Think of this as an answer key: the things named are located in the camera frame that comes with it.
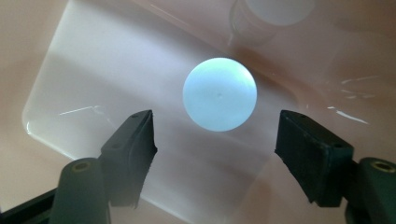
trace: white ball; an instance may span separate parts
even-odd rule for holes
[[[214,132],[244,123],[253,112],[257,88],[244,65],[214,58],[198,64],[184,83],[183,103],[191,119]]]

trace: ping pong ball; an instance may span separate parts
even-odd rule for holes
[[[257,87],[241,63],[214,58],[198,64],[183,88],[183,104],[190,118],[214,132],[230,131],[253,112]]]

